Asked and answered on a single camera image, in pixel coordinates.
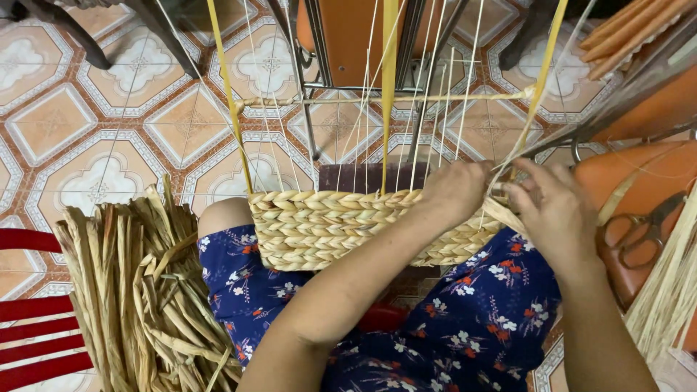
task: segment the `hand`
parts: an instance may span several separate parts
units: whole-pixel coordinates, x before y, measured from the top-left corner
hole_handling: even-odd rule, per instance
[[[528,237],[557,278],[570,279],[586,271],[604,273],[595,250],[597,212],[571,172],[562,165],[547,169],[522,158],[513,164],[530,178],[520,185],[506,183],[503,190],[510,194]]]
[[[436,217],[444,232],[460,225],[482,206],[492,167],[490,160],[442,166],[428,177],[414,209]]]

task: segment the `woman's right hand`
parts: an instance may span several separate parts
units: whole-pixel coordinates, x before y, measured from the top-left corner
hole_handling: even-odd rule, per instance
[[[604,273],[595,249],[597,212],[571,172],[518,158],[513,165],[530,175],[522,184],[507,183],[528,238],[552,267],[558,280]]]

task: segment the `red chair slat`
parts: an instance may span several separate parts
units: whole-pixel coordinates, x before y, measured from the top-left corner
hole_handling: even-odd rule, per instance
[[[17,366],[0,372],[0,392],[12,391],[54,377],[88,370],[92,367],[92,360],[86,352]]]
[[[0,343],[35,338],[41,335],[48,335],[49,333],[65,332],[79,328],[80,326],[78,325],[75,317],[64,317],[62,319],[49,320],[47,322],[11,326],[9,328],[0,330],[2,331],[2,333],[0,333]]]
[[[0,229],[0,250],[29,249],[63,253],[61,244],[53,233],[27,229]]]
[[[34,358],[54,352],[61,352],[69,349],[79,349],[85,346],[82,335],[71,335],[62,338],[45,340],[43,342],[31,343],[0,350],[0,365],[21,361],[22,359]]]
[[[0,322],[59,315],[66,312],[72,312],[72,303],[67,295],[0,301]]]

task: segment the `wooden chair leg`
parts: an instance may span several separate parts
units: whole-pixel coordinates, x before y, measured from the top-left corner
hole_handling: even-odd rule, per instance
[[[184,71],[192,78],[198,79],[196,72],[196,64],[189,60],[186,55],[186,49],[176,39],[172,30],[169,28],[167,18],[154,1],[147,0],[125,0],[125,4],[133,9],[145,25],[153,33],[157,34],[162,42],[167,46],[167,49],[176,57],[179,64],[184,68]]]
[[[108,70],[112,67],[94,38],[64,9],[48,3],[46,0],[20,0],[20,3],[42,22],[57,24],[64,28],[85,49],[86,59],[90,64],[101,70]]]

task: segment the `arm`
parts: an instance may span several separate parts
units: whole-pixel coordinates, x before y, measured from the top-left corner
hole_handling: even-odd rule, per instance
[[[330,351],[380,292],[481,206],[490,168],[455,162],[439,169],[409,212],[313,277],[266,331],[239,391],[318,391]]]
[[[564,364],[570,391],[658,392],[625,328],[596,256],[597,213],[562,166],[514,164],[531,179],[507,184],[530,240],[554,270],[564,305]],[[531,193],[540,193],[535,203]]]

